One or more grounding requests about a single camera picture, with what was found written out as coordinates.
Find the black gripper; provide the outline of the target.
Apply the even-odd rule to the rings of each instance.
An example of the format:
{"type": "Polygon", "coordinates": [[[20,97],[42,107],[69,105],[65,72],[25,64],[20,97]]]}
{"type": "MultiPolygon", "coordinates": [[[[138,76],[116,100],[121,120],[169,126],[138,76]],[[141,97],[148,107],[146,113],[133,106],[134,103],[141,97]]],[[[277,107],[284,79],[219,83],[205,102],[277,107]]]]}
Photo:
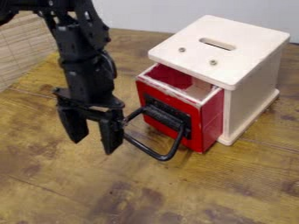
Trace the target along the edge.
{"type": "Polygon", "coordinates": [[[122,144],[125,104],[113,96],[117,70],[105,51],[90,55],[62,54],[60,67],[65,88],[56,88],[57,112],[70,141],[76,144],[89,134],[86,120],[100,120],[98,130],[106,155],[122,144]]]}

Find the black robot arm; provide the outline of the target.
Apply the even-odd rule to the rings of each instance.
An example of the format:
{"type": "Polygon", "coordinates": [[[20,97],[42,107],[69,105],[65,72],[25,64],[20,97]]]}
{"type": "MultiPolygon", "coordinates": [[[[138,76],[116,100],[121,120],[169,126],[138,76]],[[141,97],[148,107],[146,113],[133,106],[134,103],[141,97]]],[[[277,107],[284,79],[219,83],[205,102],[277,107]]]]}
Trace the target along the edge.
{"type": "Polygon", "coordinates": [[[125,104],[113,96],[117,70],[105,51],[108,26],[90,0],[0,0],[0,26],[21,11],[42,18],[57,44],[68,86],[54,88],[52,93],[69,139],[78,143],[89,134],[88,121],[94,121],[109,154],[124,139],[125,104]]]}

